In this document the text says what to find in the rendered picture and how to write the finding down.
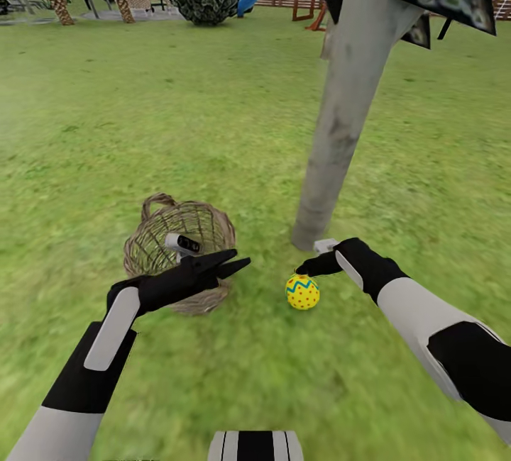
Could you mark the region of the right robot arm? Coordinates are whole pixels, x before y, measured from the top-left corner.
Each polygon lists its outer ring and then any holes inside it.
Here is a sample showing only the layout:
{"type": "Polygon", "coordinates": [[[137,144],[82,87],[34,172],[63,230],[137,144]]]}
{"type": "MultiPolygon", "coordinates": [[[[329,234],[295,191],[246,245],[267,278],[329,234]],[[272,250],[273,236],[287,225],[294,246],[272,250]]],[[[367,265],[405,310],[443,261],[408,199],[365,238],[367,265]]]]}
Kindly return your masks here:
{"type": "Polygon", "coordinates": [[[471,405],[511,447],[511,347],[359,239],[314,242],[316,258],[296,273],[314,277],[345,271],[370,294],[432,381],[455,401],[471,405]]]}

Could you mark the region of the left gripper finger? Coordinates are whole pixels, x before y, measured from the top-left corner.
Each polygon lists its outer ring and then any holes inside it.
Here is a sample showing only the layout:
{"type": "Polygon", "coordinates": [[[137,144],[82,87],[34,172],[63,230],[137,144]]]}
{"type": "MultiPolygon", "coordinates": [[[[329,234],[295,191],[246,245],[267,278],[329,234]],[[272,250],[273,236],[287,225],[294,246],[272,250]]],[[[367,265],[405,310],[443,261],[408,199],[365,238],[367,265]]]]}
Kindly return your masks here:
{"type": "Polygon", "coordinates": [[[238,262],[234,262],[232,260],[215,267],[214,271],[218,278],[226,279],[230,275],[234,274],[234,272],[237,272],[238,270],[241,270],[241,268],[250,264],[250,262],[250,258],[244,258],[243,260],[238,260],[238,262]]]}
{"type": "Polygon", "coordinates": [[[235,249],[228,249],[227,251],[217,250],[209,254],[193,255],[189,267],[194,275],[195,283],[207,283],[207,280],[201,278],[203,274],[225,262],[232,261],[237,255],[238,253],[235,249]]]}

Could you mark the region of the easter egg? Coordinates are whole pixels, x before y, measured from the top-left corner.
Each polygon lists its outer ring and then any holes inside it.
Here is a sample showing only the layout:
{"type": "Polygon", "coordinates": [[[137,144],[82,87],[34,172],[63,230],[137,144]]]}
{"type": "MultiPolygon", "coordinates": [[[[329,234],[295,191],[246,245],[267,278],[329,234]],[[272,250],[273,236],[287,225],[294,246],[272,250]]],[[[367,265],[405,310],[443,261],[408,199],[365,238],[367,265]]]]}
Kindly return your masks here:
{"type": "Polygon", "coordinates": [[[288,279],[285,293],[290,304],[299,310],[313,308],[320,300],[319,287],[308,274],[293,274],[288,279]]]}

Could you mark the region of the wicker basket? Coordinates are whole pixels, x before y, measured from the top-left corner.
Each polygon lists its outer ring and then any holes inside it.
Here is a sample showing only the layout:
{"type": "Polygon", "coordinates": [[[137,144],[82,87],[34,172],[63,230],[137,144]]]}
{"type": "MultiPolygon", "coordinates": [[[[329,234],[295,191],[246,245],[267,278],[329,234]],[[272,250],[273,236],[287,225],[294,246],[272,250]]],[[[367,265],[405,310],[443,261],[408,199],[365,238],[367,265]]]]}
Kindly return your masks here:
{"type": "MultiPolygon", "coordinates": [[[[184,230],[187,229],[188,223],[194,223],[200,218],[201,210],[205,210],[209,213],[208,220],[212,223],[217,223],[219,226],[218,229],[210,230],[210,241],[213,241],[213,244],[217,244],[218,242],[218,250],[221,251],[235,249],[238,236],[236,235],[236,228],[229,220],[226,212],[220,211],[217,207],[200,200],[189,201],[188,203],[176,202],[170,195],[158,192],[158,194],[145,199],[141,214],[142,222],[125,242],[123,267],[129,279],[135,279],[142,274],[144,276],[152,274],[145,265],[145,263],[150,264],[152,253],[145,249],[142,242],[146,244],[149,238],[154,237],[154,230],[152,227],[155,225],[155,219],[160,219],[158,221],[159,224],[163,225],[166,229],[170,229],[170,224],[168,223],[170,218],[165,217],[165,214],[170,216],[170,214],[175,211],[177,223],[179,223],[181,229],[184,230]],[[159,202],[167,207],[158,209],[150,215],[150,206],[153,202],[159,202]],[[137,252],[133,255],[136,251],[135,246],[137,247],[137,252]],[[141,263],[142,254],[145,256],[145,263],[141,263]]],[[[225,298],[230,294],[232,276],[230,275],[226,279],[218,278],[218,283],[219,287],[215,289],[205,289],[201,291],[201,293],[194,294],[194,296],[190,296],[184,300],[169,303],[169,307],[173,307],[174,310],[188,316],[210,314],[212,311],[219,308],[225,298]]]]}

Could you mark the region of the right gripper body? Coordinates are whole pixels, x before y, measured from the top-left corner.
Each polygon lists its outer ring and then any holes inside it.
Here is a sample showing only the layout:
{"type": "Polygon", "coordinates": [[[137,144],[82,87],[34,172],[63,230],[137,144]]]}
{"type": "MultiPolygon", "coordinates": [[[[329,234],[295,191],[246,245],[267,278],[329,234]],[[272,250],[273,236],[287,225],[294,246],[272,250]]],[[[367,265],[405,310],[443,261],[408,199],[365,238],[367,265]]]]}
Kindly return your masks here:
{"type": "Polygon", "coordinates": [[[335,273],[334,270],[331,270],[326,262],[327,253],[320,255],[314,259],[308,259],[304,262],[307,268],[307,274],[310,277],[319,276],[321,274],[331,274],[335,273]]]}

